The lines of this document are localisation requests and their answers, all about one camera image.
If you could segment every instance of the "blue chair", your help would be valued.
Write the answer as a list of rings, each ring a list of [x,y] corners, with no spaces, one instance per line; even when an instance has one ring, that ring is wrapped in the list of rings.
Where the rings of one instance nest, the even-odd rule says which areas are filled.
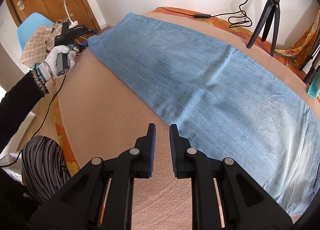
[[[39,13],[33,13],[18,27],[17,37],[21,50],[23,50],[33,32],[41,25],[53,26],[54,23]]]

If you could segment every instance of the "black and gray striped fabric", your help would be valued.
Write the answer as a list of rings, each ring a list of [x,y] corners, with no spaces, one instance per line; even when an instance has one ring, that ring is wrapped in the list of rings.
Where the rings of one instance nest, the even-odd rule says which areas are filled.
[[[70,179],[62,148],[45,136],[36,136],[24,146],[22,174],[30,194],[41,204]]]

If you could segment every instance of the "black tripod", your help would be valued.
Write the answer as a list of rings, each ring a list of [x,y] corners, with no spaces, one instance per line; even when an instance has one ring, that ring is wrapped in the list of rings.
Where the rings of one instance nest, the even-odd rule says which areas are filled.
[[[273,56],[275,53],[276,48],[276,42],[278,38],[278,31],[279,31],[279,23],[280,23],[280,6],[279,6],[280,0],[268,0],[266,3],[266,6],[263,9],[262,15],[260,17],[260,20],[247,44],[247,48],[251,48],[257,39],[259,33],[261,32],[264,24],[264,31],[261,40],[263,42],[266,41],[268,33],[270,31],[270,27],[273,21],[273,17],[275,18],[275,25],[273,29],[273,38],[272,38],[272,44],[271,44],[271,50],[270,55]]]

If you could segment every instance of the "black cable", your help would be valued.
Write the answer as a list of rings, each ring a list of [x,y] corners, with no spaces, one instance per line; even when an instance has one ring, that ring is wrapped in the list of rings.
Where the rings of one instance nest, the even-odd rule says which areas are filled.
[[[205,16],[201,16],[201,14],[196,14],[196,15],[193,15],[193,14],[186,14],[186,13],[183,13],[183,12],[177,12],[177,11],[173,11],[173,10],[169,10],[169,9],[166,9],[166,8],[163,8],[163,7],[158,7],[158,8],[163,8],[165,10],[168,10],[170,12],[175,12],[175,13],[181,13],[181,14],[184,14],[184,15],[188,15],[188,16],[193,16],[195,18],[206,18],[208,19],[211,18],[211,17],[217,17],[217,16],[221,16],[221,15],[230,15],[230,14],[237,14],[237,13],[242,13],[243,16],[230,16],[228,18],[228,22],[230,23],[229,25],[229,28],[236,28],[236,27],[250,27],[252,26],[252,20],[248,17],[247,13],[245,10],[242,10],[241,9],[241,6],[245,5],[249,0],[246,0],[243,4],[239,5],[239,10],[238,12],[231,12],[231,13],[221,13],[221,14],[216,14],[216,15],[206,15]],[[243,21],[239,21],[239,22],[231,22],[231,18],[244,18]]]
[[[61,86],[60,86],[59,90],[58,90],[58,91],[54,94],[54,96],[52,97],[52,99],[51,99],[51,101],[50,101],[50,104],[49,104],[49,107],[48,107],[48,110],[47,110],[47,114],[45,115],[45,117],[44,117],[44,119],[43,119],[43,121],[42,121],[41,126],[40,126],[39,129],[33,134],[33,136],[31,137],[31,139],[33,139],[34,136],[36,135],[36,133],[41,130],[41,128],[42,128],[42,126],[43,126],[43,124],[44,124],[44,122],[45,122],[45,120],[46,120],[46,118],[47,118],[47,116],[48,116],[48,114],[49,114],[50,106],[51,106],[53,100],[55,99],[55,97],[58,95],[59,91],[61,90],[61,88],[62,88],[62,86],[63,86],[63,83],[64,83],[64,80],[66,79],[66,76],[67,76],[67,75],[64,76],[63,81],[62,81],[62,83],[61,83]],[[6,167],[9,167],[9,166],[15,164],[15,163],[18,161],[19,156],[20,156],[20,154],[22,153],[22,151],[23,151],[23,148],[22,148],[22,150],[19,152],[19,154],[18,154],[18,156],[17,156],[17,158],[16,158],[16,160],[15,160],[14,162],[12,162],[12,163],[10,163],[10,164],[8,164],[8,165],[0,166],[0,168],[6,168]]]

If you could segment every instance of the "white glove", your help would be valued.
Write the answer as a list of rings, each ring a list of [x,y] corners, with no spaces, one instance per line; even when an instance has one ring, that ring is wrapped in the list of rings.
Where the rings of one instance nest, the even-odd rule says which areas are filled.
[[[46,80],[45,82],[57,76],[57,58],[59,53],[69,53],[68,58],[70,60],[70,69],[75,65],[75,51],[71,51],[69,47],[64,45],[54,47],[44,62],[42,62],[38,67],[42,77]]]

